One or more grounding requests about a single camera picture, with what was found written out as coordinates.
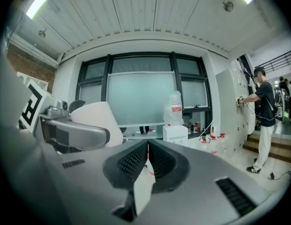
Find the railing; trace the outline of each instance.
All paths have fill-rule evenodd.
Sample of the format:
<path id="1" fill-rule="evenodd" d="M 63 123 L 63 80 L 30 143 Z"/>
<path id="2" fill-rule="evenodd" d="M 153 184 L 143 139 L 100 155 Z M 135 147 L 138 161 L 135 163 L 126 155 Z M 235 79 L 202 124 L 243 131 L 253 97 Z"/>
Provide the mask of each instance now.
<path id="1" fill-rule="evenodd" d="M 262 63 L 259 66 L 263 67 L 266 73 L 275 71 L 285 66 L 291 66 L 291 50 L 268 62 Z"/>

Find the stairs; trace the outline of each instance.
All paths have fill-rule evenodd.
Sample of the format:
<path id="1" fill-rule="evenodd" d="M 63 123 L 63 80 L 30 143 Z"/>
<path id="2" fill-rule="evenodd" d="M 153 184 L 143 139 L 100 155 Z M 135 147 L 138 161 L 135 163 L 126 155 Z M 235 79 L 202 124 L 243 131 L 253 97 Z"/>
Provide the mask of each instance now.
<path id="1" fill-rule="evenodd" d="M 258 153 L 259 135 L 250 135 L 243 148 Z M 284 162 L 291 163 L 291 140 L 272 138 L 271 149 L 268 154 Z"/>

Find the ceiling panel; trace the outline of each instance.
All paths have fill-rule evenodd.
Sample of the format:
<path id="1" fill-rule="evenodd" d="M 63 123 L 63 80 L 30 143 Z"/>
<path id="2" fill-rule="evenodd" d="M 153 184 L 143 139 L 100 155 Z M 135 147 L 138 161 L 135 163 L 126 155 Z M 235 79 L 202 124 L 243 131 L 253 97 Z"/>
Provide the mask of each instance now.
<path id="1" fill-rule="evenodd" d="M 32 20 L 25 16 L 16 33 L 56 58 L 95 39 L 134 31 L 177 33 L 230 52 L 247 37 L 276 26 L 256 0 L 248 5 L 230 0 L 231 12 L 223 8 L 227 1 L 47 0 Z M 38 32 L 45 29 L 41 38 Z"/>

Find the black sneaker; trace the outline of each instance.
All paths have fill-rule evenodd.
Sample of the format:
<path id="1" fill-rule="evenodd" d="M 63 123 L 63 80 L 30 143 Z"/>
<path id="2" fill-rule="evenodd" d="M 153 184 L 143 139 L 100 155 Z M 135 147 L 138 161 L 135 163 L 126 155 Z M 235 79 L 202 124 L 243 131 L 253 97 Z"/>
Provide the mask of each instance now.
<path id="1" fill-rule="evenodd" d="M 247 167 L 247 171 L 250 172 L 250 173 L 260 173 L 260 170 L 255 170 L 255 168 L 253 166 L 251 167 Z"/>
<path id="2" fill-rule="evenodd" d="M 256 163 L 257 158 L 254 158 L 254 162 Z M 262 166 L 264 166 L 266 164 L 266 162 L 264 162 L 264 164 Z"/>

